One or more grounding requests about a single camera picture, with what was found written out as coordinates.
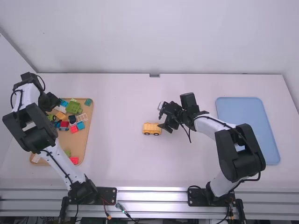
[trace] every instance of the light blue mat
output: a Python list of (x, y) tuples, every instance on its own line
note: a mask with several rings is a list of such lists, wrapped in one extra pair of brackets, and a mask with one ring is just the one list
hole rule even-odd
[(251, 125), (267, 165), (280, 162), (280, 155), (274, 140), (271, 126), (259, 98), (219, 97), (216, 100), (218, 118), (231, 124)]

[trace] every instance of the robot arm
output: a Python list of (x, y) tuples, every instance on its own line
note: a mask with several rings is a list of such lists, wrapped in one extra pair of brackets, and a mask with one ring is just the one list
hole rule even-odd
[(60, 106), (59, 98), (44, 93), (37, 75), (27, 72), (21, 78), (13, 88), (16, 103), (12, 112), (3, 116), (3, 123), (25, 151), (38, 154), (58, 172), (72, 201), (94, 202), (99, 197), (97, 188), (61, 149), (54, 123), (46, 116), (45, 111)]
[[(163, 114), (167, 117), (158, 126), (172, 133), (172, 129), (177, 130), (185, 124), (189, 131), (203, 133), (216, 141), (221, 172), (207, 183), (207, 199), (210, 203), (232, 191), (239, 182), (265, 169), (263, 154), (250, 125), (228, 124), (206, 111), (200, 111), (193, 93), (183, 94), (180, 99), (182, 106), (173, 101), (160, 103), (159, 119)], [(245, 146), (245, 149), (237, 152), (236, 145)]]

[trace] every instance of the green building block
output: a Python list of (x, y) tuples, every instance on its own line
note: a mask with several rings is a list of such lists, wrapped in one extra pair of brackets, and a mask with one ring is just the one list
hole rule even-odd
[(79, 109), (80, 109), (80, 103), (74, 102), (74, 101), (70, 101), (65, 110), (67, 112), (76, 114), (76, 113), (78, 113)]
[(77, 112), (77, 114), (82, 114), (82, 108), (80, 108), (79, 110), (78, 110), (78, 112)]
[(92, 104), (92, 102), (93, 102), (93, 100), (92, 99), (87, 99), (86, 101), (85, 101), (85, 105), (86, 106), (90, 106), (91, 104)]
[(53, 115), (53, 114), (51, 114), (51, 113), (49, 113), (49, 114), (48, 114), (48, 119), (49, 119), (49, 120), (56, 120), (56, 116)]
[(67, 155), (67, 157), (71, 156), (71, 151), (70, 150), (64, 150), (65, 154)]

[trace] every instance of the wooden tray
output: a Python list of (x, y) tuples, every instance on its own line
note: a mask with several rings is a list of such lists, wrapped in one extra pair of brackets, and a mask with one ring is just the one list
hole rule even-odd
[[(63, 98), (65, 101), (70, 101), (71, 98)], [(68, 131), (58, 131), (58, 139), (60, 146), (63, 150), (70, 150), (71, 152), (71, 157), (78, 157), (79, 162), (77, 165), (79, 165), (83, 159), (84, 159), (84, 154), (85, 154), (85, 148), (86, 148), (86, 143), (87, 143), (87, 136), (88, 136), (88, 131), (89, 131), (89, 126), (92, 118), (92, 112), (93, 112), (93, 101), (90, 106), (84, 105), (84, 102), (87, 100), (86, 98), (75, 98), (77, 102), (79, 102), (81, 105), (81, 108), (83, 109), (82, 113), (86, 113), (88, 120), (84, 122), (85, 128), (83, 130), (78, 131), (77, 133), (72, 134), (71, 129)], [(51, 114), (57, 114), (57, 110), (52, 110), (49, 112)], [(72, 115), (71, 113), (66, 114), (66, 119), (65, 121), (68, 121), (68, 116)], [(44, 159), (40, 158), (38, 163), (32, 162), (32, 159), (35, 154), (31, 153), (29, 161), (34, 164), (34, 165), (49, 165), (47, 161)]]

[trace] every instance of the toy car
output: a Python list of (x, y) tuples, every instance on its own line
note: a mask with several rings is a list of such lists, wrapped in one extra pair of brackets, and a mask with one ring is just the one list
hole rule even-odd
[(143, 125), (143, 130), (142, 133), (145, 135), (149, 135), (149, 134), (153, 134), (153, 135), (160, 135), (162, 132), (162, 129), (160, 127), (158, 127), (159, 123), (145, 123)]

